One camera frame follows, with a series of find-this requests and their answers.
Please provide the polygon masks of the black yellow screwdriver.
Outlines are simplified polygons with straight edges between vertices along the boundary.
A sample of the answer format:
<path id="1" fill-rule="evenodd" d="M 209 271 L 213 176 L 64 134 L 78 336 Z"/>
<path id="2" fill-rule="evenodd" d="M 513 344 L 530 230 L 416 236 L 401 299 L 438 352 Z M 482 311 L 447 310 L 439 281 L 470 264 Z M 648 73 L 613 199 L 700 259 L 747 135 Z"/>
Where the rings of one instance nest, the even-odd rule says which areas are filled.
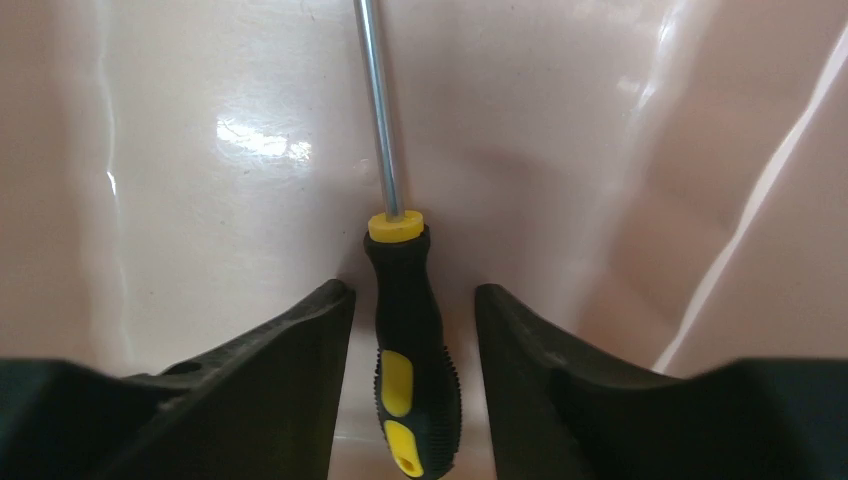
<path id="1" fill-rule="evenodd" d="M 429 227 L 421 212 L 403 203 L 378 4 L 358 1 L 355 13 L 384 205 L 369 219 L 364 238 L 377 284 L 377 415 L 402 473 L 440 479 L 453 468 L 460 444 L 459 380 L 427 273 Z"/>

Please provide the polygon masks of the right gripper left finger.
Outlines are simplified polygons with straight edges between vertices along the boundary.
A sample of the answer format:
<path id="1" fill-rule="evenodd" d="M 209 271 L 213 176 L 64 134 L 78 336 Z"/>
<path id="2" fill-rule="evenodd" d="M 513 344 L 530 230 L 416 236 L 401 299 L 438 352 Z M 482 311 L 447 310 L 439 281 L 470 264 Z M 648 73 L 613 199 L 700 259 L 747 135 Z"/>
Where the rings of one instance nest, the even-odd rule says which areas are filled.
<path id="1" fill-rule="evenodd" d="M 158 374 L 1 362 L 5 479 L 324 479 L 356 296 L 339 280 Z"/>

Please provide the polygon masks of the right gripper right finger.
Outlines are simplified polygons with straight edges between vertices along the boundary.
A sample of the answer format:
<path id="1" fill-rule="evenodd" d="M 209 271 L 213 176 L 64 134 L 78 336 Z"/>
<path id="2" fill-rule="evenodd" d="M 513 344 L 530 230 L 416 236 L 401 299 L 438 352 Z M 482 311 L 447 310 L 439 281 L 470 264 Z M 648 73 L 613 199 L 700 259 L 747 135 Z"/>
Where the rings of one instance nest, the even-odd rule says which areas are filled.
<path id="1" fill-rule="evenodd" d="M 500 479 L 843 479 L 847 364 L 748 358 L 691 378 L 631 364 L 497 284 L 474 314 Z"/>

